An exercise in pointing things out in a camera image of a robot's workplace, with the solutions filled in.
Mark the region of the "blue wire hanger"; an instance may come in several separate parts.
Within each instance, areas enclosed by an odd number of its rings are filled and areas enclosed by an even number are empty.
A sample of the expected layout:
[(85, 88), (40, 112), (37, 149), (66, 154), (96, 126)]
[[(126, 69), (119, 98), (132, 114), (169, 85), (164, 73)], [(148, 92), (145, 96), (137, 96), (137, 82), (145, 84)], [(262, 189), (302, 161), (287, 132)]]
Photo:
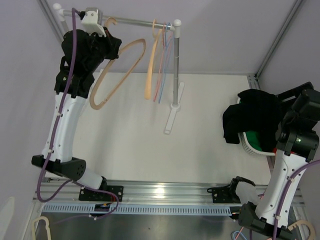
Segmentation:
[(161, 61), (161, 71), (159, 73), (159, 76), (161, 77), (159, 87), (158, 87), (158, 104), (161, 103), (162, 101), (162, 95), (166, 83), (166, 77), (167, 77), (167, 72), (168, 72), (168, 67), (170, 63), (170, 57), (171, 57), (171, 52), (172, 52), (172, 45), (173, 45), (173, 33), (170, 33), (167, 35), (169, 32), (169, 23), (166, 25), (164, 35), (163, 35), (163, 60)]

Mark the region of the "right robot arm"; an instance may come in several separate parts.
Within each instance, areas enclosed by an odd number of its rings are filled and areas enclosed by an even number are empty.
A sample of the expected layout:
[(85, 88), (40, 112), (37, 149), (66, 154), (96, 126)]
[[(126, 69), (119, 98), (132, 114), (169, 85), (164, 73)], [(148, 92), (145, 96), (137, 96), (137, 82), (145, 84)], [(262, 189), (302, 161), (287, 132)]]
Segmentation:
[(320, 138), (314, 130), (320, 120), (320, 93), (311, 82), (289, 90), (295, 97), (275, 134), (275, 163), (262, 197), (249, 180), (236, 177), (227, 190), (232, 202), (240, 202), (240, 226), (273, 240), (290, 240), (288, 217), (292, 200), (305, 170), (314, 160)]

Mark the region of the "black t shirt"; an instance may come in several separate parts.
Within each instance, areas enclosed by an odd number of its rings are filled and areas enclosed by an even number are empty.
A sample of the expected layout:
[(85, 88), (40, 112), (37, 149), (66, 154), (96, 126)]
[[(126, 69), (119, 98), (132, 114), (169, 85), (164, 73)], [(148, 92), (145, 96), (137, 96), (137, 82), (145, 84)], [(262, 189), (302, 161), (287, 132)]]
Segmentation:
[(239, 144), (238, 133), (256, 132), (261, 150), (272, 152), (276, 147), (276, 131), (284, 117), (276, 95), (258, 89), (237, 94), (240, 103), (230, 105), (222, 115), (223, 137), (228, 144)]

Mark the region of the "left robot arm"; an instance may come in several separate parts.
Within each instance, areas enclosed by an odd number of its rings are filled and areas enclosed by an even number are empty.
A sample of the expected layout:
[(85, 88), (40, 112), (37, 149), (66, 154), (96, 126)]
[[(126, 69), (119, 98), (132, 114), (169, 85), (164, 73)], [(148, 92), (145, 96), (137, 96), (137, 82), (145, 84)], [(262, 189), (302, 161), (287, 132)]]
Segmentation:
[(94, 71), (104, 60), (115, 60), (122, 41), (106, 27), (105, 36), (81, 29), (63, 36), (59, 73), (55, 80), (55, 110), (49, 137), (41, 154), (31, 159), (33, 166), (90, 188), (97, 201), (107, 197), (104, 177), (87, 168), (83, 159), (73, 156), (73, 143), (81, 111), (95, 81)]

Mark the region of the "bright green t shirt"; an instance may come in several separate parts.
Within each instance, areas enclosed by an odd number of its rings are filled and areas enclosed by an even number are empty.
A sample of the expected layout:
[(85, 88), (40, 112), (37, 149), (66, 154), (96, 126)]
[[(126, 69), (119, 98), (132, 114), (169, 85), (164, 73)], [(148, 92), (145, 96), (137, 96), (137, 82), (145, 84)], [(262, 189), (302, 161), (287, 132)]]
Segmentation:
[(247, 135), (247, 139), (250, 145), (257, 150), (262, 151), (261, 144), (259, 141), (259, 134), (255, 131), (247, 131), (245, 133)]

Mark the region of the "pink wire hanger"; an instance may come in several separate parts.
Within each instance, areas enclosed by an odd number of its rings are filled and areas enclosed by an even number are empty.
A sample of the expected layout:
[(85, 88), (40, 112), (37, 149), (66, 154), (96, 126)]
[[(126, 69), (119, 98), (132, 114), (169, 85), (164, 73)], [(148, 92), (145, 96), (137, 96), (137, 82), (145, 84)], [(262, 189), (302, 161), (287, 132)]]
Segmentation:
[(165, 85), (166, 79), (166, 70), (170, 62), (170, 55), (172, 49), (172, 40), (173, 40), (173, 33), (169, 33), (171, 31), (171, 23), (165, 23), (164, 28), (162, 29), (162, 53), (161, 59), (159, 64), (159, 71), (157, 75), (155, 93), (153, 96), (153, 102), (158, 103), (161, 102), (162, 92)]

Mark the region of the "beige hanger with green shirt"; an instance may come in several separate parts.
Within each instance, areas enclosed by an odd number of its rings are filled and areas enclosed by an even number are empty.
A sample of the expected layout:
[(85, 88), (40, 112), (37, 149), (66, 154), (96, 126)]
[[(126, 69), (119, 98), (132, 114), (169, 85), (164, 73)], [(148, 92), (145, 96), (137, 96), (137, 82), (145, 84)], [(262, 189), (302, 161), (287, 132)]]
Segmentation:
[(153, 66), (154, 66), (154, 60), (155, 60), (155, 54), (158, 47), (158, 41), (160, 38), (160, 35), (162, 34), (162, 30), (158, 30), (158, 32), (155, 32), (156, 29), (156, 23), (157, 20), (154, 19), (152, 22), (152, 37), (153, 37), (153, 45), (152, 50), (149, 58), (148, 63), (148, 69), (147, 69), (147, 75), (146, 75), (146, 82), (145, 82), (145, 89), (144, 89), (144, 99), (150, 100), (151, 99), (151, 93), (152, 93), (152, 77), (153, 77)]

